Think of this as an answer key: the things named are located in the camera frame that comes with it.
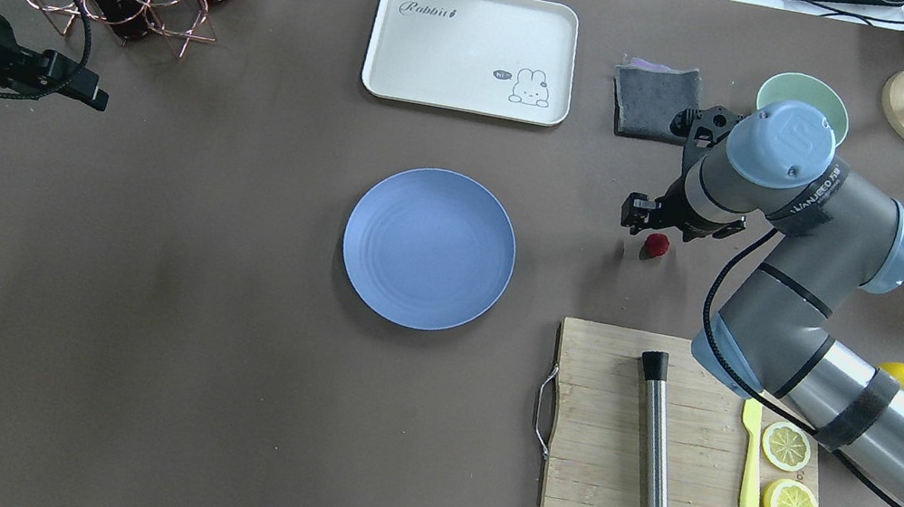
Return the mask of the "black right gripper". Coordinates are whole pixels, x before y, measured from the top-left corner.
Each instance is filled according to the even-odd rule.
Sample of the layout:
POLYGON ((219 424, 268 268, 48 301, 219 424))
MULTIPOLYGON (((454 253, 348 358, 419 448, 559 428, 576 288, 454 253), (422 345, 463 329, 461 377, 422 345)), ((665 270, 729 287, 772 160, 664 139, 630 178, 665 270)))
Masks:
POLYGON ((650 199, 641 193, 630 193, 624 200, 620 226, 629 234, 640 234, 646 228, 677 228, 687 242, 702 237, 723 239, 745 230, 748 209, 722 206, 702 177, 683 177, 664 196, 650 199))

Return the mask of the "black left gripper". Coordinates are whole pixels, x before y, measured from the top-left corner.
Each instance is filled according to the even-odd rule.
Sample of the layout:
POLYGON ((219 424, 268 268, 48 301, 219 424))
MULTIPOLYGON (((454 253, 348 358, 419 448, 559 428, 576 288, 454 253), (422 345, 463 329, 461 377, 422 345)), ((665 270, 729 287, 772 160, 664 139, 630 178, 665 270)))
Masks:
POLYGON ((104 111, 108 107, 109 94, 98 86, 98 79, 96 73, 55 50, 33 53, 20 46, 12 25, 0 15, 0 87, 37 95, 67 80, 58 94, 104 111))

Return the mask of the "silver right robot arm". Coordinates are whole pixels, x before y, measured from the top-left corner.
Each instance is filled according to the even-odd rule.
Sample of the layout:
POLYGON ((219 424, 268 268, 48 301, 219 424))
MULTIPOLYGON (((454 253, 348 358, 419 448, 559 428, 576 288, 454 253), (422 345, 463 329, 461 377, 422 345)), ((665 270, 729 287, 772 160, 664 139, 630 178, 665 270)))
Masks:
POLYGON ((739 396, 783 401, 825 453, 904 507, 901 384, 831 329, 862 292, 904 283, 904 205, 853 170, 830 122, 801 101, 679 109, 664 126, 683 144, 679 176, 664 196, 627 196, 621 226, 676 228, 689 242, 760 213, 776 241, 724 302, 707 293, 694 356, 739 396))

